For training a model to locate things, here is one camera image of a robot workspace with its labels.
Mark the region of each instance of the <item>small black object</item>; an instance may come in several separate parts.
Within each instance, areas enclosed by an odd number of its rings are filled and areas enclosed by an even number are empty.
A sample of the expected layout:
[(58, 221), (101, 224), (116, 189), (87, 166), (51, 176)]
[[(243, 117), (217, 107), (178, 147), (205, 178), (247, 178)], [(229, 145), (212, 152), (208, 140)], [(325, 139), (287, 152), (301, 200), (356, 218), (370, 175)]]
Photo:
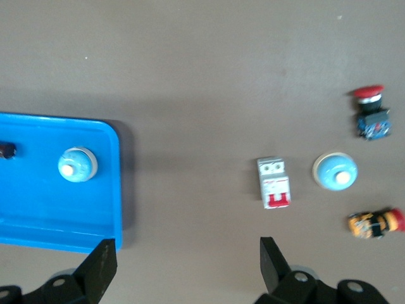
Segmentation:
[(59, 275), (22, 295), (18, 286), (0, 286), (0, 304), (97, 304), (116, 274), (114, 239), (103, 239), (72, 275)]
[(9, 159), (15, 156), (15, 144), (0, 144), (0, 158)]
[(260, 239), (260, 269), (269, 293), (255, 304), (389, 304), (366, 282), (343, 280), (334, 289), (306, 272), (291, 271), (272, 237)]

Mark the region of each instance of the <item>blue tray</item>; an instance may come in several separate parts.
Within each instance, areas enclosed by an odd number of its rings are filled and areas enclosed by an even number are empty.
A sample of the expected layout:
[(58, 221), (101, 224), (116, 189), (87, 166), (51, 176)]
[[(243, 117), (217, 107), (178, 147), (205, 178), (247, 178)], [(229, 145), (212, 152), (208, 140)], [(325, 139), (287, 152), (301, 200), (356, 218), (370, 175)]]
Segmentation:
[[(90, 253), (104, 238), (122, 245), (120, 147), (105, 122), (0, 113), (0, 243)], [(91, 150), (97, 174), (69, 182), (58, 160), (69, 148)]]

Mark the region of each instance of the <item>screw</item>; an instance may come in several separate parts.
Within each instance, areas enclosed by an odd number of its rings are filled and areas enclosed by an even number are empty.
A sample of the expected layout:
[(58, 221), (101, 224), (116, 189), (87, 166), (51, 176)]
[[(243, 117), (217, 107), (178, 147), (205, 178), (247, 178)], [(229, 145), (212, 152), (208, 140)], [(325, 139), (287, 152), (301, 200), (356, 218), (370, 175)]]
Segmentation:
[(6, 298), (10, 292), (8, 290), (2, 290), (0, 291), (0, 299)]
[(65, 283), (65, 279), (57, 279), (56, 281), (53, 282), (52, 286), (58, 287), (58, 286), (64, 285), (64, 283)]
[(300, 281), (300, 282), (308, 281), (308, 277), (305, 274), (303, 274), (302, 272), (297, 272), (294, 277), (297, 279), (297, 281)]
[(362, 293), (363, 292), (363, 287), (359, 283), (356, 282), (348, 282), (347, 287), (356, 293)]

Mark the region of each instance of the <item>white circuit breaker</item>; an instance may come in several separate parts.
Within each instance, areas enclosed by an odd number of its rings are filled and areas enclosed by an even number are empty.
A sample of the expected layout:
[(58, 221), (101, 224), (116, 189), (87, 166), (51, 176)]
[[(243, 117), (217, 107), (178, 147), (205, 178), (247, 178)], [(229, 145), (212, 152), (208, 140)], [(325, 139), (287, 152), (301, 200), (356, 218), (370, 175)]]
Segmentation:
[(282, 158), (258, 159), (260, 189), (266, 209), (287, 207), (291, 202), (289, 177)]

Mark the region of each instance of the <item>blue push button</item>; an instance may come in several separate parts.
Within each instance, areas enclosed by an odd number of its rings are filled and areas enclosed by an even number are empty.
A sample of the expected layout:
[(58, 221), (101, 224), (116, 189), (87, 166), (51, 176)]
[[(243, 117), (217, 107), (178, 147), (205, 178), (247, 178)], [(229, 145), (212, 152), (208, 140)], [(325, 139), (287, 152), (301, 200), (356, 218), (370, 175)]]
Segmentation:
[(94, 154), (83, 147), (66, 150), (58, 163), (59, 173), (70, 182), (85, 182), (91, 179), (98, 170)]
[(358, 176), (354, 160), (345, 153), (320, 156), (314, 164), (315, 181), (325, 189), (341, 191), (353, 185)]

